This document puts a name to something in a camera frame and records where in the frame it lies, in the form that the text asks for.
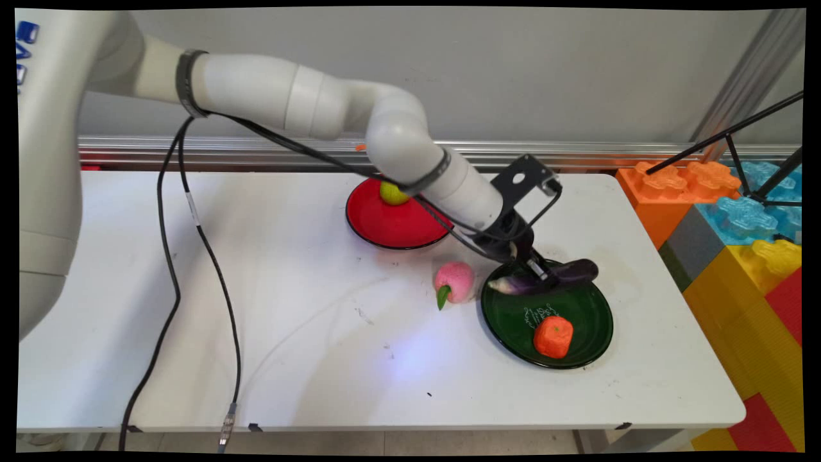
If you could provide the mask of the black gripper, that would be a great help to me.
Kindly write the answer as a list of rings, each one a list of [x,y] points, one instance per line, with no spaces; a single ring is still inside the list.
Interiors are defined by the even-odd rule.
[[[526,262],[532,276],[532,287],[557,287],[560,283],[557,267],[563,263],[540,254],[531,254],[534,232],[515,210],[508,210],[499,216],[489,228],[472,236],[471,240],[486,258],[501,263]]]

